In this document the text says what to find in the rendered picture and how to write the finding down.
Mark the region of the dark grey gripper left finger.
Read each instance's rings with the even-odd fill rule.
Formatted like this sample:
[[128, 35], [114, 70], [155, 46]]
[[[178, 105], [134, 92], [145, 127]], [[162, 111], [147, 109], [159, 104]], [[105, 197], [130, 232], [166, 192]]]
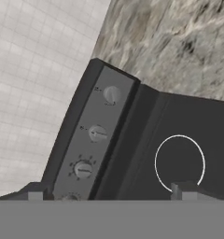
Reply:
[[54, 199], [49, 186], [41, 182], [30, 182], [22, 189], [0, 196], [0, 201], [51, 201]]

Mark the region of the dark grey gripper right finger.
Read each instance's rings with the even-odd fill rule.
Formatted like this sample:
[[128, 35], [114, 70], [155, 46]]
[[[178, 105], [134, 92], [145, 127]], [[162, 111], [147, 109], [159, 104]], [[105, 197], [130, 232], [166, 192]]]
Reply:
[[192, 182], [171, 184], [173, 201], [224, 201], [224, 195], [206, 191]]

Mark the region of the grey stove knob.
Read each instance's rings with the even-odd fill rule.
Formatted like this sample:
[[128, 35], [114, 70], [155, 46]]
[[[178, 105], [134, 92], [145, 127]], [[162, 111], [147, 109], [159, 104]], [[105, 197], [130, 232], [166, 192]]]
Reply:
[[79, 201], [80, 198], [74, 193], [69, 193], [69, 194], [63, 195], [61, 200], [62, 201]]
[[89, 162], [80, 161], [75, 164], [74, 172], [78, 178], [88, 178], [91, 176], [92, 166]]
[[110, 104], [116, 104], [120, 99], [120, 89], [116, 86], [108, 86], [104, 90], [104, 98]]
[[89, 137], [92, 142], [101, 142], [107, 139], [107, 132], [100, 125], [92, 125], [89, 129]]

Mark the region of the black stove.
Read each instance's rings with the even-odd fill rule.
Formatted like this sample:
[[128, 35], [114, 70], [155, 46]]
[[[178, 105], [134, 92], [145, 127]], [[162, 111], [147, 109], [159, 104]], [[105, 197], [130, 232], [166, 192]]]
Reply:
[[[108, 86], [120, 99], [104, 98]], [[100, 125], [107, 139], [92, 142]], [[86, 161], [91, 176], [74, 167]], [[192, 182], [224, 195], [224, 101], [157, 91], [98, 58], [89, 61], [42, 176], [54, 199], [150, 201], [171, 198], [171, 184]]]

